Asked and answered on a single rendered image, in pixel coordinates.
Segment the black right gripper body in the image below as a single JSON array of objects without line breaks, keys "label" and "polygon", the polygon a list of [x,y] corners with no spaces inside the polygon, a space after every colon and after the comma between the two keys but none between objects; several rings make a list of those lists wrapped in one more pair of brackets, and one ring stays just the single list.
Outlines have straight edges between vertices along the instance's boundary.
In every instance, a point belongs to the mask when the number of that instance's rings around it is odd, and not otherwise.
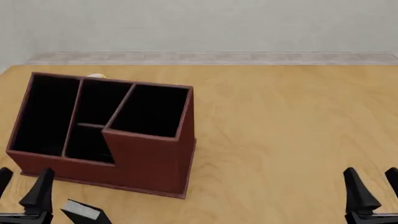
[{"label": "black right gripper body", "polygon": [[348,212],[347,224],[398,224],[398,213]]}]

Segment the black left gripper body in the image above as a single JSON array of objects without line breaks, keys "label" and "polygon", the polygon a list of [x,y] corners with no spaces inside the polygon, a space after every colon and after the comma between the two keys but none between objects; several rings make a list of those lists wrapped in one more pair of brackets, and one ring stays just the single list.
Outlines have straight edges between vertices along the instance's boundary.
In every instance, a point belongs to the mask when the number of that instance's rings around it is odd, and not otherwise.
[{"label": "black left gripper body", "polygon": [[0,224],[51,224],[53,215],[42,212],[38,215],[23,213],[0,213]]}]

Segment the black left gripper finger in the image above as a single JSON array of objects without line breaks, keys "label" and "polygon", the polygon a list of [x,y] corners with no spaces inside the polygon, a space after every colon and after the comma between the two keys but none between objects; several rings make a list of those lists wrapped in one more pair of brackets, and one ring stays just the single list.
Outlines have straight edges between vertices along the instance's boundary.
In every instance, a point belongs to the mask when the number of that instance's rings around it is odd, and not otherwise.
[{"label": "black left gripper finger", "polygon": [[13,176],[13,171],[8,169],[7,167],[2,167],[0,169],[0,198],[2,197],[8,184],[10,183],[12,176]]},{"label": "black left gripper finger", "polygon": [[33,187],[19,201],[24,207],[24,214],[41,214],[42,212],[53,212],[52,208],[52,186],[55,172],[46,168],[38,176]]}]

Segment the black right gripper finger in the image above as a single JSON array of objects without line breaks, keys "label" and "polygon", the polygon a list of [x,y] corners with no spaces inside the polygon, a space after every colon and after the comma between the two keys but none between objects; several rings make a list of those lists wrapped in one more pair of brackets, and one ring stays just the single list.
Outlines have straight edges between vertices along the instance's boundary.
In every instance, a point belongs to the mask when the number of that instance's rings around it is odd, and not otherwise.
[{"label": "black right gripper finger", "polygon": [[391,185],[393,190],[398,190],[398,168],[391,167],[385,171],[386,179]]},{"label": "black right gripper finger", "polygon": [[373,214],[381,207],[381,203],[366,188],[358,173],[353,167],[343,172],[346,187],[346,213]]}]

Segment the black book with grey pages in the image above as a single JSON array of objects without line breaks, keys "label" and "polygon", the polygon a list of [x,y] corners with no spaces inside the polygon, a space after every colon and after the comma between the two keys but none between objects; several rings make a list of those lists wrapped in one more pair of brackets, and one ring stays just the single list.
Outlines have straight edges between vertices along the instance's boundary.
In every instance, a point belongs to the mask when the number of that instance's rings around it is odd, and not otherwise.
[{"label": "black book with grey pages", "polygon": [[61,211],[73,224],[112,224],[104,210],[68,199]]}]

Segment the red-brown desk caddy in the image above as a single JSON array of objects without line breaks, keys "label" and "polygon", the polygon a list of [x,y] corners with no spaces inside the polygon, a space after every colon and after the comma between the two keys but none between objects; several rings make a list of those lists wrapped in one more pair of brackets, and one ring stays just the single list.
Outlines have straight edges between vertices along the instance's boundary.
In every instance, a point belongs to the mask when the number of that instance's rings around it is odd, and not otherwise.
[{"label": "red-brown desk caddy", "polygon": [[7,154],[23,175],[184,198],[193,87],[34,72]]}]

